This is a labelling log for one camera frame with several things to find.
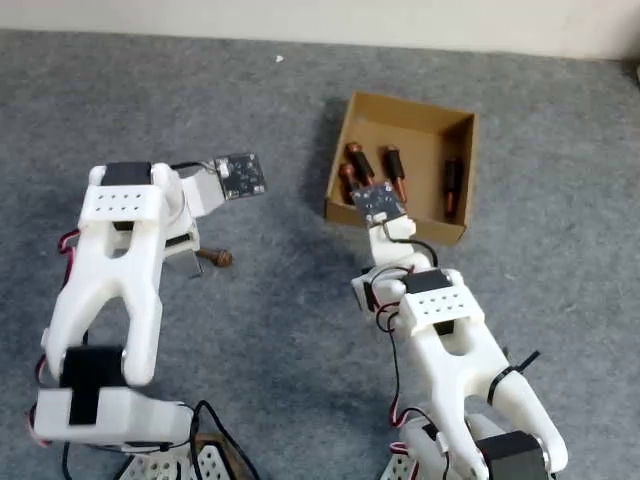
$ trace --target gray carpet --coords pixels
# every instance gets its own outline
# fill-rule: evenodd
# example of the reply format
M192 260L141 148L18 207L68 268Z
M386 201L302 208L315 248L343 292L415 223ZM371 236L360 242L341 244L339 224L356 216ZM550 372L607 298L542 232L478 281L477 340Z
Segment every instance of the gray carpet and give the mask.
M566 439L562 478L632 478L640 95L629 72L515 55L1 33L0 476L61 478L61 446L35 446L22 413L65 267L56 241L75 226L90 167L253 150L268 194L199 222L203 243L232 247L235 266L207 266L200 280L163 273L147 391L210 400L265 478L376 478L396 438L390 346L349 289L368 263L364 232L321 216L346 100L363 89L480 115L475 216L441 262L463 272L514 361L543 352L527 376ZM93 338L121 337L124 325L103 315ZM424 389L400 360L404 398L419 402ZM77 446L70 468L105 479L121 461Z

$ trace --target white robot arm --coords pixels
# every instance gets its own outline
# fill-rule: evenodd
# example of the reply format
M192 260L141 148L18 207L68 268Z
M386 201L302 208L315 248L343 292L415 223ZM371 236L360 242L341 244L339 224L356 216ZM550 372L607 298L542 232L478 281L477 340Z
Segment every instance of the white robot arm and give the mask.
M116 163L89 174L68 281L42 337L55 388L41 388L34 430L41 438L122 451L172 448L189 440L193 411L148 398L131 387L153 378L165 258L200 248L196 218L226 199L263 193L254 155L202 162L180 178L164 163ZM122 297L129 316L126 344L83 345L105 303Z
M390 186L362 189L354 201L367 220L375 266L352 280L352 286L360 307L372 319L379 321L395 309L388 326L409 338L430 393L429 416L434 424L430 433L437 434L436 446L443 457L437 465L440 472L445 453L453 470L450 479L516 478L498 473L500 462L516 454L527 457L520 468L533 472L517 478L546 479L563 470L568 454L562 437L522 369L510 366L462 275L437 268L433 259L414 251L410 237L415 224ZM471 395L487 399L518 432L504 434L508 438L491 428L474 432L472 424L486 422L466 416L464 402ZM427 451L433 442L422 428L426 423L416 419L402 430L408 454L423 466L433 463L432 452ZM536 466L527 463L531 459Z

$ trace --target cardboard box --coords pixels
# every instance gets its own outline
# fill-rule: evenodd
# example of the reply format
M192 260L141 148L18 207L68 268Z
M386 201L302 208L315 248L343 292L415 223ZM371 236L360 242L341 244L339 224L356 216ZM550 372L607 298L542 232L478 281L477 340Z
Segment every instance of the cardboard box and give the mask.
M416 237L454 245L467 230L473 197L477 118L472 113L409 102L398 98L355 92L342 125L333 159L325 201L328 220L348 225L364 222L353 205L345 202L338 169L347 162L345 145L362 144L375 181L387 180L382 149L393 144L400 150L405 171L407 211L416 222ZM445 216L444 163L458 157L464 178L456 214Z

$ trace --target white wall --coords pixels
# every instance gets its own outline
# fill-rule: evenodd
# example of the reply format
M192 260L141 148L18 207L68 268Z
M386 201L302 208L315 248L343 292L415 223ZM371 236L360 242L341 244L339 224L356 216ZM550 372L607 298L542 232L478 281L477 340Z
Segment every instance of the white wall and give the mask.
M640 56L640 0L0 0L0 27Z

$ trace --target circuit board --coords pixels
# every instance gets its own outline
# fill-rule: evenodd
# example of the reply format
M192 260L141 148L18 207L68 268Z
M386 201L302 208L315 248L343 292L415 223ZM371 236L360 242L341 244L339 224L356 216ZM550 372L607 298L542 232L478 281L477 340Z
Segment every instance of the circuit board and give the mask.
M389 182L356 190L353 192L353 203L363 216L368 228L407 213Z
M216 158L215 167L227 200L260 195L267 190L260 162L253 153Z

